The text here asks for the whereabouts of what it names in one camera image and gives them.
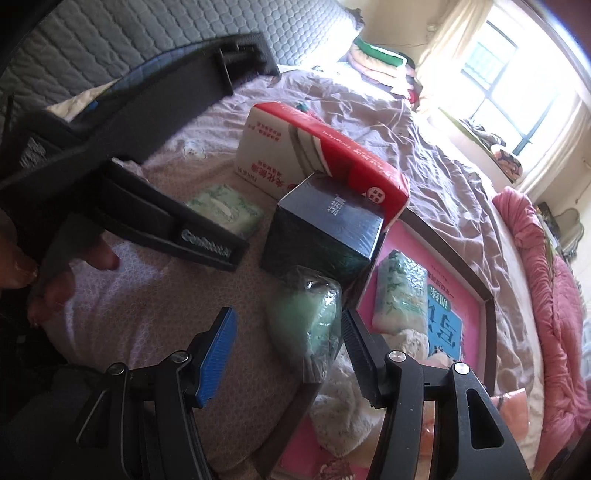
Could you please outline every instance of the white curtain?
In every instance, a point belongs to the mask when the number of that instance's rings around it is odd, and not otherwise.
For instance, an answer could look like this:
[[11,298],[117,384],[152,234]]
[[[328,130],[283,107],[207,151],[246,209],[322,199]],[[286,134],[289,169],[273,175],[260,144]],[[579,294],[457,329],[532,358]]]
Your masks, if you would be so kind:
[[517,187],[520,192],[530,198],[534,205],[565,165],[570,161],[578,160],[572,158],[572,155],[589,135],[591,113],[577,94],[572,97],[570,112],[569,120],[556,140]]
[[417,79],[423,86],[417,109],[420,114],[429,116],[441,98],[453,91],[451,84],[466,63],[493,4],[493,0],[459,0],[439,26],[417,65]]

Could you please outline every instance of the mattress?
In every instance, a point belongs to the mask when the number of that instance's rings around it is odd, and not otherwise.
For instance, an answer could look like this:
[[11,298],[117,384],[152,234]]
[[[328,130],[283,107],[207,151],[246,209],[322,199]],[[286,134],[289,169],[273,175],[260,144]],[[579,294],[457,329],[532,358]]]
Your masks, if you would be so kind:
[[17,114],[42,108],[163,51],[253,31],[278,62],[311,67],[342,57],[362,26],[336,0],[62,0],[0,72],[0,98],[14,93]]
[[[212,271],[106,233],[121,258],[120,270],[98,272],[75,263],[76,295],[44,328],[70,362],[104,370],[124,361],[138,368],[186,347],[195,333],[209,328],[220,307],[233,306],[239,314],[236,345],[216,398],[196,411],[196,420],[207,457],[222,478],[255,478],[250,456],[273,430],[300,380],[276,357],[265,333],[262,302],[274,280],[258,261],[275,201],[233,173],[233,158],[252,105],[305,102],[327,124],[407,175],[410,208],[495,295],[497,390],[528,392],[530,433],[521,450],[531,467],[543,416],[539,341],[519,256],[490,203],[492,186],[457,152],[436,146],[435,137],[429,140],[437,132],[420,124],[404,102],[355,82],[354,75],[330,69],[260,77],[189,123],[142,167],[128,165],[184,202],[207,186],[226,183],[263,208],[265,219],[235,273]],[[75,107],[73,100],[59,109]]]

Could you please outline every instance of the blue gripper pad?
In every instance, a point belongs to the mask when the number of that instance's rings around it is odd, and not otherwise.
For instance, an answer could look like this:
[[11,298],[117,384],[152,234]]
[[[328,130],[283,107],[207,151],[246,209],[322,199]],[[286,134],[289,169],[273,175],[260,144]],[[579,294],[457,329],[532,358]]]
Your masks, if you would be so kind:
[[236,338],[238,315],[233,309],[222,309],[210,331],[216,325],[219,327],[213,332],[213,339],[199,369],[199,387],[195,393],[198,408],[203,408],[216,394]]

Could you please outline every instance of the green wrapped package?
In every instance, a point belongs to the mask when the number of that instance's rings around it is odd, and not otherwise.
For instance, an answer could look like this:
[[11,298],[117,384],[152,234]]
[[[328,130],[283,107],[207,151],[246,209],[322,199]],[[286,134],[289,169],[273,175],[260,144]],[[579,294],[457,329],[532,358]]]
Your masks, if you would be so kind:
[[265,305],[269,336],[277,352],[304,382],[324,381],[340,341],[340,287],[295,267]]
[[205,189],[187,205],[243,239],[256,231],[264,216],[257,205],[225,184]]
[[398,250],[378,267],[372,324],[390,335],[404,329],[427,334],[427,270]]

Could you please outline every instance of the gray quilted mattress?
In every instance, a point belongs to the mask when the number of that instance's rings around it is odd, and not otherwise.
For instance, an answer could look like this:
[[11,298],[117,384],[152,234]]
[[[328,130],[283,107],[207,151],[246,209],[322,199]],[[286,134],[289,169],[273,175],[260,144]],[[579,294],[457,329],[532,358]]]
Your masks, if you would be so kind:
[[16,114],[45,107],[187,43],[260,31],[278,63],[312,66],[323,48],[338,60],[361,27],[336,0],[63,0],[0,77],[0,128],[9,93]]

